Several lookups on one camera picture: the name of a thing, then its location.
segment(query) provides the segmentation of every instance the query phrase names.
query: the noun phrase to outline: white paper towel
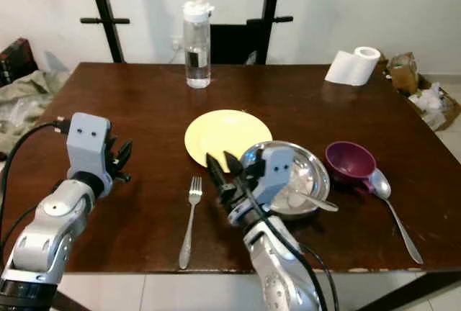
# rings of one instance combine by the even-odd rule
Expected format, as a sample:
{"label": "white paper towel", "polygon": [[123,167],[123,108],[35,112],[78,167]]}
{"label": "white paper towel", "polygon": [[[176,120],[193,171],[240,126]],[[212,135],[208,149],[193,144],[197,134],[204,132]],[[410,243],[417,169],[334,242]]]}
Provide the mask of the white paper towel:
{"label": "white paper towel", "polygon": [[371,47],[357,47],[354,54],[340,50],[325,76],[326,81],[351,86],[368,82],[381,53]]}

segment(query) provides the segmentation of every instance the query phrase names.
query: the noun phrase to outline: water bottle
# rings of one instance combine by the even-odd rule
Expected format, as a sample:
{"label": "water bottle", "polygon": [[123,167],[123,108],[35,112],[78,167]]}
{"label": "water bottle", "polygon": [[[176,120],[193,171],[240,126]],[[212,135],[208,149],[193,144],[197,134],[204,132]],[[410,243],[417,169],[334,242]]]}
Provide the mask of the water bottle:
{"label": "water bottle", "polygon": [[183,6],[186,79],[192,88],[210,84],[209,18],[213,9],[207,0],[188,1]]}

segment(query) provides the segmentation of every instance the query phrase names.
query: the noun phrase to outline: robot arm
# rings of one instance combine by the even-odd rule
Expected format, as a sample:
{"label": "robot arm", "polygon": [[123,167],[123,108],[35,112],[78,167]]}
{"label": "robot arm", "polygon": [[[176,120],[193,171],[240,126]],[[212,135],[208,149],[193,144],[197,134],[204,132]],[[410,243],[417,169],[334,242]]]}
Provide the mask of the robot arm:
{"label": "robot arm", "polygon": [[61,281],[73,242],[84,231],[99,197],[113,179],[129,181],[120,169],[132,143],[114,156],[109,120],[75,113],[68,126],[68,179],[44,198],[34,220],[22,231],[0,280],[0,310],[48,310]]}
{"label": "robot arm", "polygon": [[[246,196],[247,185],[252,185],[253,198],[267,209],[290,180],[293,155],[289,148],[267,148],[260,152],[256,163],[244,171],[240,162],[226,153],[228,167],[237,175],[233,183],[225,182],[220,164],[211,155],[207,155],[207,168],[229,222],[243,230],[243,242],[259,275],[267,309],[318,311],[322,309],[308,271],[269,229]],[[279,217],[268,216],[268,221],[295,250],[301,252],[296,239]]]}

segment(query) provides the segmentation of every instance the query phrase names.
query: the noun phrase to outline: purple cup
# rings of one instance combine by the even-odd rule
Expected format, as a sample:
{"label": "purple cup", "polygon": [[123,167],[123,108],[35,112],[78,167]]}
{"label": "purple cup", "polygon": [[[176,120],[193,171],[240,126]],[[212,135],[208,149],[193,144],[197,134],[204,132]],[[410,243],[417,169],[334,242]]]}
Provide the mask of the purple cup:
{"label": "purple cup", "polygon": [[326,168],[333,180],[343,184],[373,186],[368,178],[376,169],[376,160],[367,149],[352,142],[335,142],[325,150]]}

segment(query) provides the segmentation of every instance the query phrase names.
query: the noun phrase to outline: cup handle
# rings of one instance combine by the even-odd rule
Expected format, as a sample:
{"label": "cup handle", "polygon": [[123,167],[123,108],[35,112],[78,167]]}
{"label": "cup handle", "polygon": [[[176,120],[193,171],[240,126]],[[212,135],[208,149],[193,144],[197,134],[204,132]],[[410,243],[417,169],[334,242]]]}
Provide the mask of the cup handle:
{"label": "cup handle", "polygon": [[374,186],[368,179],[362,179],[362,183],[367,187],[368,192],[373,193],[375,191]]}

